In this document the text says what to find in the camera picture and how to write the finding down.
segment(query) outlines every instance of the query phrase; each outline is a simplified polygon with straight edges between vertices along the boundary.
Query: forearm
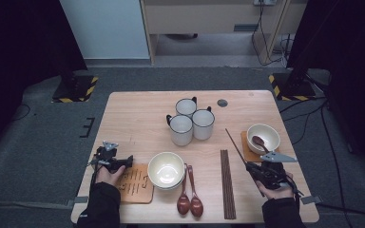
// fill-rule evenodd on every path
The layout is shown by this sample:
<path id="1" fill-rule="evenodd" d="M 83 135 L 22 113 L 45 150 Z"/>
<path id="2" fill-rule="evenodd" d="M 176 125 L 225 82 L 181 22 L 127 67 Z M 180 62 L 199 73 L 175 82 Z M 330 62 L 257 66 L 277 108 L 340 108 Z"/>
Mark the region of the forearm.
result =
<path id="1" fill-rule="evenodd" d="M 87 209 L 79 216 L 78 227 L 119 227 L 120 192 L 114 186 L 100 182 L 93 185 Z"/>
<path id="2" fill-rule="evenodd" d="M 265 227 L 305 227 L 293 198 L 269 199 L 262 206 Z"/>

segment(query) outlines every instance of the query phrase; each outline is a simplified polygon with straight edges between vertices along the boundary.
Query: wooden coaster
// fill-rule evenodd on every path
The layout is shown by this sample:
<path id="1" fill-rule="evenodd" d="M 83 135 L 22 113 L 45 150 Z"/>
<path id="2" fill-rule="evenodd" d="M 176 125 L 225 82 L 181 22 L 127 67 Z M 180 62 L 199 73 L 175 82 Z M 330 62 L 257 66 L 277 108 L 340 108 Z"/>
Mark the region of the wooden coaster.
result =
<path id="1" fill-rule="evenodd" d="M 127 168 L 117 184 L 121 202 L 150 203 L 153 199 L 153 184 L 147 175 L 148 164 L 133 164 Z"/>
<path id="2" fill-rule="evenodd" d="M 254 153 L 250 147 L 248 147 L 248 142 L 247 142 L 247 132 L 246 131 L 242 131 L 241 132 L 241 142 L 242 142 L 242 150 L 243 150 L 243 154 L 244 154 L 244 159 L 246 161 L 250 161 L 250 162 L 262 162 L 262 159 L 259 157 L 259 154 Z"/>

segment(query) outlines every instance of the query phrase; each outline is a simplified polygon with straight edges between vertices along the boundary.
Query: chopsticks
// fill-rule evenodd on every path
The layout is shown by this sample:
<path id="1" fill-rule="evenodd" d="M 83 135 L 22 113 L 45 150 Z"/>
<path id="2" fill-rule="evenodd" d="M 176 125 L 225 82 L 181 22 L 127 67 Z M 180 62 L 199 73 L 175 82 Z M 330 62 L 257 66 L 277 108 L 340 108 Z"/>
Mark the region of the chopsticks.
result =
<path id="1" fill-rule="evenodd" d="M 233 184 L 227 150 L 221 150 L 221 182 L 223 188 L 224 219 L 236 219 L 236 207 L 234 204 Z"/>

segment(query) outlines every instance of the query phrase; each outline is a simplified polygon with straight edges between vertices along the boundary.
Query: large white bowl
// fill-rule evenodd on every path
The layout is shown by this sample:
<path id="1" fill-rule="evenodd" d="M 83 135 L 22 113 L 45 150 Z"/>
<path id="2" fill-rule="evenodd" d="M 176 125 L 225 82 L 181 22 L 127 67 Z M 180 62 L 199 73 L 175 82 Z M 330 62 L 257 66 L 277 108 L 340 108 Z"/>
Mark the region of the large white bowl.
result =
<path id="1" fill-rule="evenodd" d="M 173 189 L 182 182 L 185 175 L 183 160 L 172 152 L 157 154 L 150 160 L 147 173 L 156 187 L 163 190 Z"/>
<path id="2" fill-rule="evenodd" d="M 247 130 L 247 143 L 251 151 L 256 154 L 264 155 L 265 150 L 262 146 L 257 145 L 253 142 L 253 136 L 259 136 L 263 139 L 265 147 L 269 151 L 275 151 L 280 145 L 280 136 L 272 126 L 258 123 L 250 126 Z"/>

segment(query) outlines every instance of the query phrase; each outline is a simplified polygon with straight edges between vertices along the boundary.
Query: white wall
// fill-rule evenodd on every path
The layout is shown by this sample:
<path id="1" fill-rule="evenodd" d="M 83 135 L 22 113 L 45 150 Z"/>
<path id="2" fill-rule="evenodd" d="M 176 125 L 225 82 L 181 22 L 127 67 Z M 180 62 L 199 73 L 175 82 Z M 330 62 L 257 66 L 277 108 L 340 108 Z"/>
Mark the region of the white wall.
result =
<path id="1" fill-rule="evenodd" d="M 60 0 L 85 59 L 149 59 L 139 0 Z"/>

